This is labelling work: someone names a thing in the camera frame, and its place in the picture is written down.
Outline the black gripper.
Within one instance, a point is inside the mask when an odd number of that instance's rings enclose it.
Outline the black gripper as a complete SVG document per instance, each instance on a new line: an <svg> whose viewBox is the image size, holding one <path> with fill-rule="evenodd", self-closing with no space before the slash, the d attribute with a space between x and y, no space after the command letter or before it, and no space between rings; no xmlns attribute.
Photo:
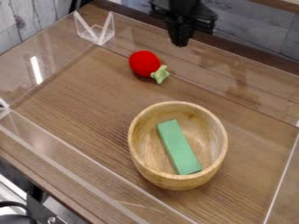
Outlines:
<svg viewBox="0 0 299 224"><path fill-rule="evenodd" d="M150 0L150 6L151 15L166 20L170 38L177 46L189 45L195 31L214 33L219 16L203 0Z"/></svg>

